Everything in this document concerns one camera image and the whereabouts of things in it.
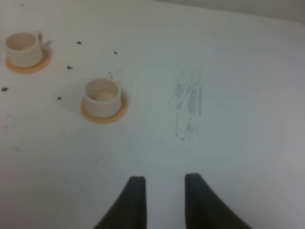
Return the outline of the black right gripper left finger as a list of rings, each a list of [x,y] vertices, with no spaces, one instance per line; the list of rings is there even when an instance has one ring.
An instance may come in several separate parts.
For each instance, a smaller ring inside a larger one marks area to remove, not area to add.
[[[112,207],[95,226],[96,229],[147,228],[145,177],[130,177]]]

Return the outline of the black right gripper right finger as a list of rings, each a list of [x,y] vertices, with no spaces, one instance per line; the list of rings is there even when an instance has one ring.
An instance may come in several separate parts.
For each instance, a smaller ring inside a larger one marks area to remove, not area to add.
[[[198,173],[185,175],[187,229],[248,229]]]

